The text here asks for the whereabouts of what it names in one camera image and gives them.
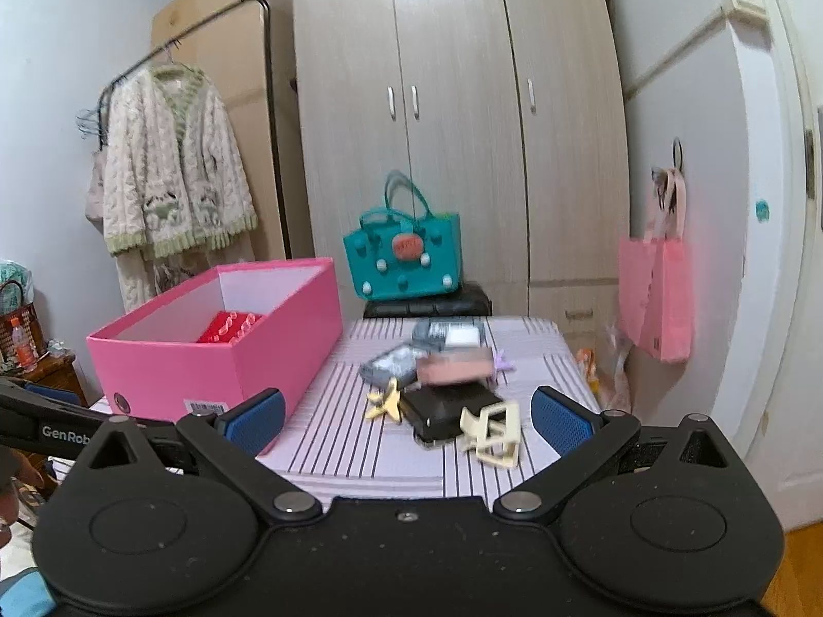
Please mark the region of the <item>brown wooden side cabinet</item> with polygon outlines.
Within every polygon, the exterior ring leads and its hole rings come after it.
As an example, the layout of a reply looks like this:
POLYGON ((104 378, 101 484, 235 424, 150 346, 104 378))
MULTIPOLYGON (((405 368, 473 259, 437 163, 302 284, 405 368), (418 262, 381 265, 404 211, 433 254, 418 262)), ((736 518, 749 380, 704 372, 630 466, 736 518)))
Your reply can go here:
POLYGON ((74 362, 75 355, 70 350, 59 348, 57 351, 51 351, 39 323, 37 311, 32 305, 17 309, 14 314, 2 316, 3 375, 21 377, 22 380, 51 389, 70 391, 82 405, 86 405, 88 397, 81 386, 74 362), (18 365, 17 351, 15 351, 14 340, 12 340, 12 316, 17 316, 18 324, 27 336, 32 354, 37 358, 32 368, 25 369, 18 365))

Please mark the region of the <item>purple small hair clip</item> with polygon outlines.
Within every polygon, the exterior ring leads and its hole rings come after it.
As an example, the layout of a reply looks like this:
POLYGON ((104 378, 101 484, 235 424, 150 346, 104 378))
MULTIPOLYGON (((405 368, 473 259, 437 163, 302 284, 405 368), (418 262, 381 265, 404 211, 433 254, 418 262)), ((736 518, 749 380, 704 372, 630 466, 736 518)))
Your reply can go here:
POLYGON ((492 358, 494 358, 494 368, 497 372, 511 372, 515 371, 516 366, 506 358, 505 352, 494 348, 492 350, 492 358))

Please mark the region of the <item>beige wooden wardrobe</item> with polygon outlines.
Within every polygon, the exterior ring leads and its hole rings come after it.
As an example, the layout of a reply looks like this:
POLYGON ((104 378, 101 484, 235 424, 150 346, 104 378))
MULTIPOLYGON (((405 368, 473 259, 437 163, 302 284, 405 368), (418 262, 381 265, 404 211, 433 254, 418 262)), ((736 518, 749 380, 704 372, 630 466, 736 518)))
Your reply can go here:
POLYGON ((495 312, 593 346, 617 313, 628 141, 605 0, 293 0, 314 247, 364 309, 343 238, 403 171, 399 208, 454 213, 495 312))

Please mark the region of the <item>black suitcase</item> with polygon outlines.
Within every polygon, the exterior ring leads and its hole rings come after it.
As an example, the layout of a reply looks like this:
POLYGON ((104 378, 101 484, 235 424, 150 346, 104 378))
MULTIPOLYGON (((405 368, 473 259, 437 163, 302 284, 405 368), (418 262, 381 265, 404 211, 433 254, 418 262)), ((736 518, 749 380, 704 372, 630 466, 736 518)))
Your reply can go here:
POLYGON ((462 283, 455 291, 431 297, 368 301, 364 319, 486 318, 492 301, 480 285, 462 283))

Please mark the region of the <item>grey pocket wifi device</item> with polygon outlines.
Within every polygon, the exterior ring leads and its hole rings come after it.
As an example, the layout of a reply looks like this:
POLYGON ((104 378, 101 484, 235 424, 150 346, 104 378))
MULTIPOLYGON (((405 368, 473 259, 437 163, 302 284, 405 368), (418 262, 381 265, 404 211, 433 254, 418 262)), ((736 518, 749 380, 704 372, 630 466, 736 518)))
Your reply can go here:
POLYGON ((430 354, 431 351, 423 344, 404 342, 364 362, 360 366, 360 377, 367 385, 380 390, 388 389, 391 380, 403 389, 417 380, 417 361, 430 354))

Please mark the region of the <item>pink rounded compact case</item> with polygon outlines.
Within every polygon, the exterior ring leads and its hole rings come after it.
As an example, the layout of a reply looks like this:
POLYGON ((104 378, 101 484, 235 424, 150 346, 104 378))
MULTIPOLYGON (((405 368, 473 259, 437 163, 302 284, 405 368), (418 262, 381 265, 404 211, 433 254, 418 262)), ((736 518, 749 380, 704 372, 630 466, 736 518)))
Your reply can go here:
POLYGON ((490 347, 431 352, 416 361, 417 380, 424 386, 449 386, 479 382, 495 375, 490 347))

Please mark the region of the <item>black clothes rack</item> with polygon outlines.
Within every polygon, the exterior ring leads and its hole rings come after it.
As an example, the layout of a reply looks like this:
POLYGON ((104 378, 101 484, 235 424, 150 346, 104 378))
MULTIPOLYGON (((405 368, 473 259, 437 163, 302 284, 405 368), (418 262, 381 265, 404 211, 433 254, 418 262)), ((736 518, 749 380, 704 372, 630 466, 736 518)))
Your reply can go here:
POLYGON ((288 220, 284 214, 284 192, 283 192, 283 178, 282 169, 279 163, 279 148, 278 148, 278 132, 276 132, 276 116, 275 116, 275 80, 272 72, 272 41, 271 41, 271 18, 272 7, 268 0, 233 0, 227 6, 219 8, 219 10, 210 13, 206 17, 202 17, 190 27, 184 28, 182 32, 169 39, 165 39, 160 45, 154 47, 147 56, 141 57, 137 63, 128 67, 127 70, 113 78, 100 92, 98 104, 94 110, 94 114, 98 116, 98 149, 103 151, 108 145, 109 132, 109 112, 110 102, 114 88, 123 82, 135 71, 138 71, 143 65, 148 64, 149 61, 155 59, 157 55, 166 53, 170 47, 179 47, 184 39, 191 37, 195 32, 201 28, 208 27, 208 25, 215 23, 220 18, 226 17, 237 8, 247 6, 247 4, 254 4, 261 8, 261 29, 262 29, 262 44, 264 45, 264 77, 265 77, 265 100, 266 100, 266 119, 268 120, 269 130, 269 149, 271 149, 272 157, 272 175, 274 176, 274 185, 276 192, 276 199, 278 199, 279 206, 279 227, 280 227, 280 242, 282 242, 283 256, 286 259, 293 257, 292 244, 290 244, 290 234, 288 220))

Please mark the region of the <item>cream rectangular hair claw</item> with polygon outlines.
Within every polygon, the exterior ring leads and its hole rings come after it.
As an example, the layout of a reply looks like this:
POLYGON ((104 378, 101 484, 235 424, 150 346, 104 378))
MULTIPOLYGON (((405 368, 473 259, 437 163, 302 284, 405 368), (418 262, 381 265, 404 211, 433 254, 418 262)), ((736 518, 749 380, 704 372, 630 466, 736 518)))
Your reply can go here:
POLYGON ((510 469, 519 464, 522 444, 521 410, 513 400, 501 401, 473 414, 468 408, 460 414, 460 432, 456 446, 472 452, 483 464, 510 469))

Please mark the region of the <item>pink storage box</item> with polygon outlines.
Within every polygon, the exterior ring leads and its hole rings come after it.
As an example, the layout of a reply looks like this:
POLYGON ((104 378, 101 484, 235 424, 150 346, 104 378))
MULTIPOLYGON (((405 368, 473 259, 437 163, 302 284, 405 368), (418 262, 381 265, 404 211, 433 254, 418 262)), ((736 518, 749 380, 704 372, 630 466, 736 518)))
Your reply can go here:
POLYGON ((116 414, 176 422, 223 414, 230 440, 261 454, 296 411, 343 330, 328 259, 216 266, 86 339, 116 414))

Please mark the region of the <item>yellow starfish hair clip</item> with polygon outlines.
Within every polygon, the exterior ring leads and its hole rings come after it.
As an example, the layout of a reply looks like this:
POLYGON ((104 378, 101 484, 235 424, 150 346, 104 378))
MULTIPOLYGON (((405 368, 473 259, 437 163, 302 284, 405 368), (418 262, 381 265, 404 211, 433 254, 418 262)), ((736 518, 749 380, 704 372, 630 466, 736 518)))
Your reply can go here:
POLYGON ((398 379, 391 377, 384 390, 367 394, 370 407, 364 414, 364 419, 372 421, 372 419, 387 416, 395 424, 400 424, 402 422, 402 413, 399 407, 401 398, 402 391, 400 391, 398 379))

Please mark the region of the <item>teal felt handbag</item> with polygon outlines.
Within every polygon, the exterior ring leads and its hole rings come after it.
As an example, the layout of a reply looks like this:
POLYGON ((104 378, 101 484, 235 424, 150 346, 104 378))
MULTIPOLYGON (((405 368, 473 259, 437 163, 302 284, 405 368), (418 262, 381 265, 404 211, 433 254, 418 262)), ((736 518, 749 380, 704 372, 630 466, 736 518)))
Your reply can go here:
POLYGON ((434 213, 409 175, 392 170, 384 204, 361 214, 359 228, 343 237, 354 291, 364 301, 400 301, 449 294, 463 279, 462 227, 457 213, 434 213), (393 194, 408 190, 419 217, 396 209, 393 194))

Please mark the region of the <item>cream knitted cardigan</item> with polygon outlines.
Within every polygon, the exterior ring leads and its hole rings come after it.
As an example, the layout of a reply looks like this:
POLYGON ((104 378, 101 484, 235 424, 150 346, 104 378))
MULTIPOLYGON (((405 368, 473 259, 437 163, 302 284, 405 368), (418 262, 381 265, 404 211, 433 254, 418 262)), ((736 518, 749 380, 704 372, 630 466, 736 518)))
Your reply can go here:
POLYGON ((126 311, 206 269, 254 258, 258 216, 225 103, 186 64, 113 91, 102 230, 126 311))

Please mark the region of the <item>black wallet case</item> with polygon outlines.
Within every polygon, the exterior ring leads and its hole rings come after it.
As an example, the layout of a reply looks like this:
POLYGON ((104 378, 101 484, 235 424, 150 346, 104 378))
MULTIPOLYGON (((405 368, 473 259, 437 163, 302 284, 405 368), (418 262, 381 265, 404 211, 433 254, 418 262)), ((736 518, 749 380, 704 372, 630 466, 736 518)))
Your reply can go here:
POLYGON ((480 382, 448 386, 421 386, 404 391, 399 409, 413 429, 413 436, 424 446, 446 443, 462 434, 460 417, 467 408, 474 416, 501 398, 480 382))

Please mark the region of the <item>pink paper gift bag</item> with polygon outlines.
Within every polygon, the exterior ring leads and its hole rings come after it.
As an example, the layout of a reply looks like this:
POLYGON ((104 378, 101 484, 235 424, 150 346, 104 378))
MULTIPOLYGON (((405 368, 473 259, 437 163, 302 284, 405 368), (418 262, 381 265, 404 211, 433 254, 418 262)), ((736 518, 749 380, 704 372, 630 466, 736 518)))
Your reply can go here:
POLYGON ((692 263, 685 241, 685 178, 661 169, 664 194, 651 192, 645 232, 619 242, 618 320, 632 344, 663 364, 690 358, 693 340, 692 263))

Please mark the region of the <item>large cardboard box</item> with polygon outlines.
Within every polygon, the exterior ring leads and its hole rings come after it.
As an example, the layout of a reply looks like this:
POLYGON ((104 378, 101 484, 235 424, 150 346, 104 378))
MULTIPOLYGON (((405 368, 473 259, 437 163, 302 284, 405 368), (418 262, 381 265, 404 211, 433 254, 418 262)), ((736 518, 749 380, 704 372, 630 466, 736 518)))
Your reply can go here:
MULTIPOLYGON (((153 17, 152 45, 160 45, 231 2, 233 0, 172 0, 153 17)), ((288 220, 292 258, 311 258, 314 244, 298 118, 293 0, 268 2, 272 7, 272 72, 283 211, 288 220)), ((174 57, 201 68, 225 102, 258 214, 259 227, 251 234, 255 258, 259 261, 286 259, 280 242, 280 210, 266 119, 261 8, 247 4, 201 28, 182 41, 174 57)))

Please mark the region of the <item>grey device with white block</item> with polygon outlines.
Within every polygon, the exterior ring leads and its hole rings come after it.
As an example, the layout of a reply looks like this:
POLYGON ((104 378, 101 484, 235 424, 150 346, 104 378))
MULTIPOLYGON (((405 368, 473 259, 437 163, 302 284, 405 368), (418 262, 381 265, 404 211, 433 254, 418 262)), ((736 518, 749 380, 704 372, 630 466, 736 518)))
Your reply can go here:
POLYGON ((411 339, 437 351, 484 347, 487 344, 486 326, 480 318, 420 319, 411 332, 411 339))

